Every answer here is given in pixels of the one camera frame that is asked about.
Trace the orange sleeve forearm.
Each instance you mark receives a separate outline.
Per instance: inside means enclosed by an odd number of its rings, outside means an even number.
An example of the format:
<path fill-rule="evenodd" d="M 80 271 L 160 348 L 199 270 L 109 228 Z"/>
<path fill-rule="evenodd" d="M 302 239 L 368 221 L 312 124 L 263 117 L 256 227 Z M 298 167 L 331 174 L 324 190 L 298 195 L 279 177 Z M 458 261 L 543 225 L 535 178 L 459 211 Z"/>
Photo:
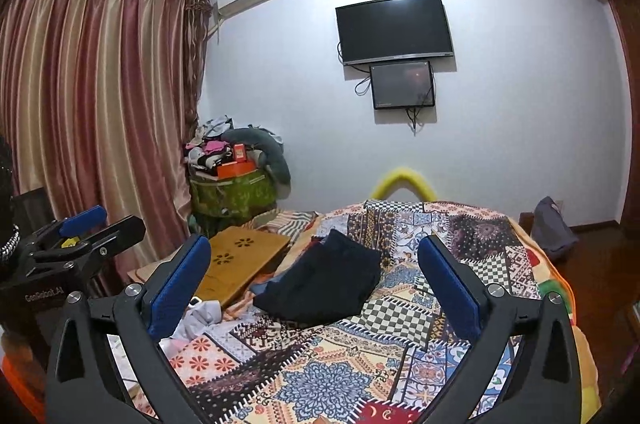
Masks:
<path fill-rule="evenodd" d="M 10 386 L 36 421 L 46 422 L 46 372 L 32 348 L 20 334 L 6 331 L 1 337 L 1 351 L 1 369 Z"/>

